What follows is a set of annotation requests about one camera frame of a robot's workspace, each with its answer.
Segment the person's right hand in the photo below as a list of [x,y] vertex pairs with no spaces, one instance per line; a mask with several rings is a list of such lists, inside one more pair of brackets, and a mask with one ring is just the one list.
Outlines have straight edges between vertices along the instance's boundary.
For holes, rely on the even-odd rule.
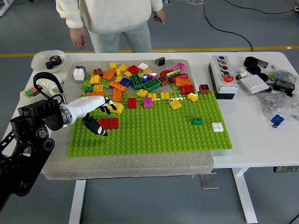
[[78,29],[70,28],[70,37],[75,47],[79,49],[86,48],[87,35],[84,27]]

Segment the person's left hand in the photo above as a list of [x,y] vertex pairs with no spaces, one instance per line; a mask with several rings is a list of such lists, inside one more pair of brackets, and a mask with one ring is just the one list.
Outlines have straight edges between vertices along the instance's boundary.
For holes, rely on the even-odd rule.
[[153,13],[154,13],[154,17],[153,17],[154,21],[165,24],[165,13],[162,9]]

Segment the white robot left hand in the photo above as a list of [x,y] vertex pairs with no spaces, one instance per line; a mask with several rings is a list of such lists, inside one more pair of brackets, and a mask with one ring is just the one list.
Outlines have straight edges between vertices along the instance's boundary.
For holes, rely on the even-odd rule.
[[82,118],[83,124],[94,134],[108,136],[108,133],[101,127],[99,122],[90,116],[89,112],[100,108],[102,112],[111,114],[108,105],[113,110],[117,110],[114,102],[106,98],[105,96],[87,96],[78,98],[71,103],[61,107],[64,110],[66,118],[64,119],[64,125],[72,125],[76,119]]

